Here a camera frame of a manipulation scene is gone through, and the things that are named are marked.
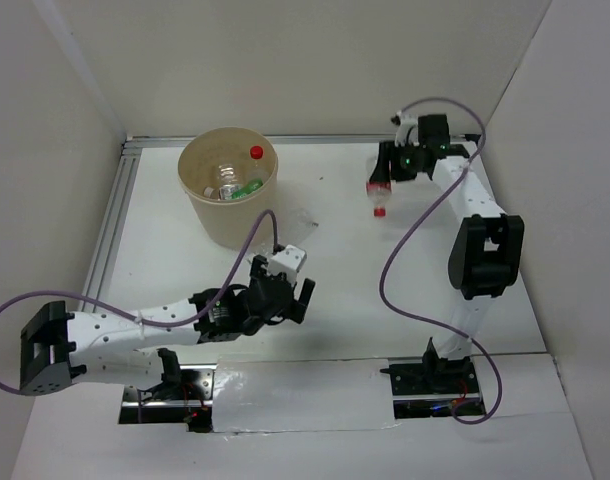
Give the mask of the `aluminium frame rail back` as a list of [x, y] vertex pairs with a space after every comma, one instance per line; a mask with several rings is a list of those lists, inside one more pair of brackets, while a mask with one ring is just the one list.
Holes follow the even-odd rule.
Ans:
[[[393, 134], [358, 134], [358, 135], [269, 135], [269, 141], [274, 145], [282, 144], [347, 144], [347, 143], [378, 143], [393, 140]], [[133, 137], [124, 143], [125, 149], [184, 147], [193, 137]]]

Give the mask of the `aluminium frame rail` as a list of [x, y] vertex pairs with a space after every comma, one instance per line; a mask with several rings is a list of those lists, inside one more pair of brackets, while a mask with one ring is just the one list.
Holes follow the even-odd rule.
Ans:
[[[393, 134], [358, 134], [358, 135], [269, 135], [269, 141], [274, 145], [282, 144], [347, 144], [347, 143], [378, 143], [393, 140]], [[124, 143], [125, 149], [184, 147], [193, 137], [133, 137]]]
[[96, 247], [91, 258], [82, 294], [108, 303], [113, 270], [118, 255], [142, 148], [127, 141], [122, 148]]

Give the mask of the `clear bottle red label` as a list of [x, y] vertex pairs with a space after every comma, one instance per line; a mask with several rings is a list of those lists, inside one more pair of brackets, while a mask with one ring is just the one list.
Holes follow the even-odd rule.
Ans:
[[249, 181], [261, 181], [266, 183], [270, 177], [270, 171], [264, 164], [264, 150], [259, 145], [254, 145], [249, 150]]

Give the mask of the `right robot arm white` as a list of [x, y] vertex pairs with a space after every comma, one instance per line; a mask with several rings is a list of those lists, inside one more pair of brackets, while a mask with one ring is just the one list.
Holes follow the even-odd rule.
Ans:
[[368, 162], [366, 193], [374, 215], [386, 214], [394, 182], [413, 181], [424, 174], [449, 194], [447, 201], [459, 222], [447, 273], [451, 286], [462, 296], [450, 325], [462, 333], [451, 334], [438, 348], [429, 345], [438, 358], [421, 369], [425, 387], [442, 392], [456, 379], [450, 361], [471, 354], [472, 339], [493, 300], [517, 280], [524, 222], [492, 199], [473, 172], [473, 155], [451, 141], [446, 115], [414, 117], [399, 112], [392, 123], [397, 127], [395, 137], [380, 142], [377, 157]]

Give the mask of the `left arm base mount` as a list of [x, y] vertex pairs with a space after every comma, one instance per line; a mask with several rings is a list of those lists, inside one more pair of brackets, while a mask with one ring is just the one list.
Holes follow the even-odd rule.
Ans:
[[146, 389], [127, 386], [118, 423], [184, 424], [189, 432], [213, 431], [214, 365], [185, 365], [169, 349], [157, 351], [162, 372]]

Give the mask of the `green plastic bottle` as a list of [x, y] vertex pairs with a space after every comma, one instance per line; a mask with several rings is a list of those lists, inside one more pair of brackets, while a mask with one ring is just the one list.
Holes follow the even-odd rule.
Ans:
[[239, 198], [249, 196], [249, 195], [255, 193], [257, 190], [259, 190], [262, 186], [263, 186], [263, 181], [261, 179], [254, 179], [254, 180], [250, 181], [248, 184], [246, 184], [244, 187], [235, 191], [232, 194], [231, 198], [239, 199]]

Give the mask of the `aluminium frame rail left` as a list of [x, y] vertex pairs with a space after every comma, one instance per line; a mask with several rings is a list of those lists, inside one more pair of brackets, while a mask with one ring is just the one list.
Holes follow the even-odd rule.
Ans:
[[122, 148], [96, 247], [91, 258], [82, 294], [108, 303], [113, 270], [118, 255], [142, 148], [127, 141]]

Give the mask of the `clear bottle blue white label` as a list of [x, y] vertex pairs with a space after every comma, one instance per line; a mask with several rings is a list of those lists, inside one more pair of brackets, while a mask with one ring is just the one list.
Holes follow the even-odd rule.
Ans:
[[214, 167], [214, 177], [220, 200], [231, 200], [243, 187], [243, 180], [234, 163], [220, 163]]

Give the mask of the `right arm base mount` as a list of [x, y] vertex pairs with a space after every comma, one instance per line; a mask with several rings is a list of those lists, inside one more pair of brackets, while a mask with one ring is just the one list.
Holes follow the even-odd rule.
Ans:
[[391, 360], [380, 373], [389, 378], [397, 420], [486, 414], [474, 364], [441, 358], [430, 339], [420, 359]]

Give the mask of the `beige round plastic bin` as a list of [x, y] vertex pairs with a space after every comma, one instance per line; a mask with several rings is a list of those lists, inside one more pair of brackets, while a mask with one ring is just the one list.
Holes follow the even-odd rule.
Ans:
[[[243, 187], [250, 181], [249, 150], [259, 145], [264, 150], [264, 164], [270, 177], [255, 193], [231, 200], [212, 200], [203, 195], [207, 186], [217, 188], [214, 167], [234, 163]], [[193, 139], [181, 153], [177, 172], [182, 189], [188, 196], [207, 235], [215, 243], [238, 250], [258, 218], [266, 209], [276, 207], [278, 156], [263, 135], [241, 127], [223, 127]]]

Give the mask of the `small bottle red label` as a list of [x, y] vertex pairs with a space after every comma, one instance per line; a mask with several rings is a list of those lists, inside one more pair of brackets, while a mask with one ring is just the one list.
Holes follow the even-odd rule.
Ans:
[[368, 183], [366, 180], [366, 194], [373, 205], [373, 215], [376, 218], [386, 216], [386, 205], [392, 194], [391, 181], [389, 183]]

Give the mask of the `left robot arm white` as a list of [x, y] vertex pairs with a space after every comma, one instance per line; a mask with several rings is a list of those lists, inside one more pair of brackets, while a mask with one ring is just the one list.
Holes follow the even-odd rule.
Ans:
[[21, 332], [19, 390], [38, 396], [105, 383], [172, 398], [183, 377], [174, 347], [232, 342], [265, 325], [303, 322], [315, 288], [311, 279], [297, 280], [306, 259], [293, 245], [269, 258], [257, 255], [247, 285], [231, 285], [222, 296], [208, 289], [130, 318], [48, 302]]

